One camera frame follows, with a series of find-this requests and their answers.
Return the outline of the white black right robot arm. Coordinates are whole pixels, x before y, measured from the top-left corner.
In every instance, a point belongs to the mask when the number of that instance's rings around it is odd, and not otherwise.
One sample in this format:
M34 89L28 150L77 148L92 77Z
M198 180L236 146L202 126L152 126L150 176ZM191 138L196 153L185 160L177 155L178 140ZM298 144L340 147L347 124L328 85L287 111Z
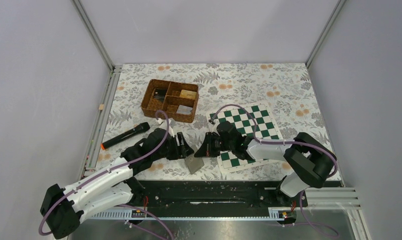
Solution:
M228 121L207 132L196 158L215 158L231 152L240 160L276 160L287 162L293 172L284 177L275 193L277 203L288 206L307 188L322 188L338 170L337 158L312 136L300 132L293 140L262 139L242 135Z

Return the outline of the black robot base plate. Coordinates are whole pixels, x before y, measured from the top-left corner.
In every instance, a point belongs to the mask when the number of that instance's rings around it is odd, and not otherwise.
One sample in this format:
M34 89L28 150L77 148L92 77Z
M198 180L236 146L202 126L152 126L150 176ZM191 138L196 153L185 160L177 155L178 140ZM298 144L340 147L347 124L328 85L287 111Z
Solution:
M132 184L130 206L165 218L267 217L269 208L307 207L306 195L288 197L278 181L141 180Z

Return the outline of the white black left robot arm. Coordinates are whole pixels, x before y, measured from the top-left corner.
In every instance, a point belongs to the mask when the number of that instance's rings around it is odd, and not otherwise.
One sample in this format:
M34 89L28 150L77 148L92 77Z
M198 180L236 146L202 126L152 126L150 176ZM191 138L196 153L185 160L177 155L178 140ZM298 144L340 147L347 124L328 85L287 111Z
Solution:
M179 160L193 153L181 132L171 135L165 129L155 129L92 175L65 187L50 186L40 208L43 216L40 235L53 235L59 240L103 210L128 202L139 205L144 193L135 175L150 168L156 160Z

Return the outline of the silver metal card holder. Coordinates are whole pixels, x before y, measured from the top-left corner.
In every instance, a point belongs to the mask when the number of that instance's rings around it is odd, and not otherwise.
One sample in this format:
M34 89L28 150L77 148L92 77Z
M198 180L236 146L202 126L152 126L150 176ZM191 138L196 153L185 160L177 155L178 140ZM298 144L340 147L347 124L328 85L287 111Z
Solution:
M185 159L185 165L187 166L189 173L193 175L204 166L204 161L202 158L190 156Z

